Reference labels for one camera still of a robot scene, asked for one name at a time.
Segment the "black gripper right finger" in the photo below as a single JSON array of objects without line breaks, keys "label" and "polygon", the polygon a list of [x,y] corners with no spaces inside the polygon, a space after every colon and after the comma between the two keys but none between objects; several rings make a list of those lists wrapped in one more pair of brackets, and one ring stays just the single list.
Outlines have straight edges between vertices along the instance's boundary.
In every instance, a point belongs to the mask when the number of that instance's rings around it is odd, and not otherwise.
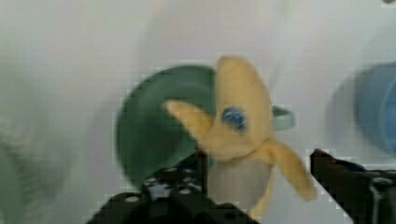
[{"label": "black gripper right finger", "polygon": [[316,148],[310,172],[353,224],[395,224],[395,171],[367,170]]}]

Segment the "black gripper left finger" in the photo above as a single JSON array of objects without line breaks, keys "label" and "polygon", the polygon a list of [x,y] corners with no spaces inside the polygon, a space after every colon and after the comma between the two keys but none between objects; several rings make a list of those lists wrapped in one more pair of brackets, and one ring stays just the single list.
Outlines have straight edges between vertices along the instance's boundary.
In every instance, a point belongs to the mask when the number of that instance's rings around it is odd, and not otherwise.
[{"label": "black gripper left finger", "polygon": [[139,192],[111,197],[86,224],[259,224],[231,203],[207,195],[208,157],[195,151],[142,182]]}]

